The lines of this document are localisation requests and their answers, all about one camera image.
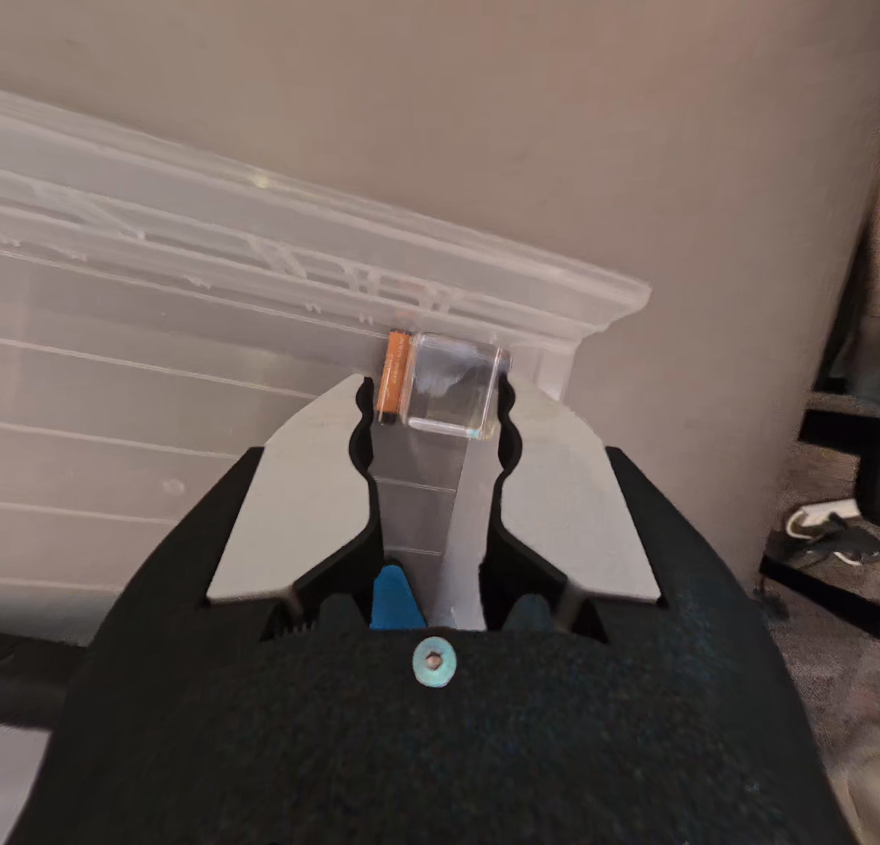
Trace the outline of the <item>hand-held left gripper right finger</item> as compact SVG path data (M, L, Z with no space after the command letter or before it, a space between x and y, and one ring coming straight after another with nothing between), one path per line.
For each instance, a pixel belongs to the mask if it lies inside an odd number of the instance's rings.
M562 629L602 629L596 602L656 605L649 557L600 436L533 384L499 379L489 511L489 626L524 596Z

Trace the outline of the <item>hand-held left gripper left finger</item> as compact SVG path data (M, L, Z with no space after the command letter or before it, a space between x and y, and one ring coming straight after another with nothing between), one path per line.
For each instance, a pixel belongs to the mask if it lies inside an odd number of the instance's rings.
M352 374L263 446L207 589L213 603L275 598L318 607L336 594L371 605L384 564L373 459L373 381Z

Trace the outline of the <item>orange battery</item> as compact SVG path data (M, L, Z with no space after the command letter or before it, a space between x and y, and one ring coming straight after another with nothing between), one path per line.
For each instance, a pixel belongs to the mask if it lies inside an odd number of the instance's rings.
M377 394L377 422L380 424L391 425L398 420L411 344L412 334L408 331L394 329L390 332Z

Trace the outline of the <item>clear acrylic cube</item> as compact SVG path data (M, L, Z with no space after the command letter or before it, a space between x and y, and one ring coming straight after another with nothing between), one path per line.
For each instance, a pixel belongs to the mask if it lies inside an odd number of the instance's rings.
M402 423L418 432L490 439L499 426L499 379L511 367L511 353L502 347L414 335L401 392Z

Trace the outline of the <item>clear plastic organizer box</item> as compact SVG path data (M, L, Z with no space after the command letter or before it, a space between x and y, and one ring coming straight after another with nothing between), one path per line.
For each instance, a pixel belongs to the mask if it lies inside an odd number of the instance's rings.
M561 399L650 286L2 92L1 613L86 644L249 447L392 329L507 349Z

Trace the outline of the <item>grey desk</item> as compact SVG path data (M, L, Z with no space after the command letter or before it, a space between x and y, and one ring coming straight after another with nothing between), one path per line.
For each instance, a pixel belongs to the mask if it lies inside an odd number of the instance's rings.
M646 282L562 398L751 580L873 189L878 0L2 0L2 92Z

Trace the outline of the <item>blue plastic piece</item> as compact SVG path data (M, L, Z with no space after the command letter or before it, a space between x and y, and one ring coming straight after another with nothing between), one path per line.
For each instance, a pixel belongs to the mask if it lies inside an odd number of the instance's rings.
M373 631L421 631L422 610L400 564L385 564L374 581L369 627Z

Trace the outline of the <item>black white sneaker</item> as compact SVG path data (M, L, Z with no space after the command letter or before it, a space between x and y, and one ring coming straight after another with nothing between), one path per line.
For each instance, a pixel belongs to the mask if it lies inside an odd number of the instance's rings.
M801 570L836 558L852 567L878 565L878 528L872 527L854 499L803 505L785 524L795 543L789 563Z

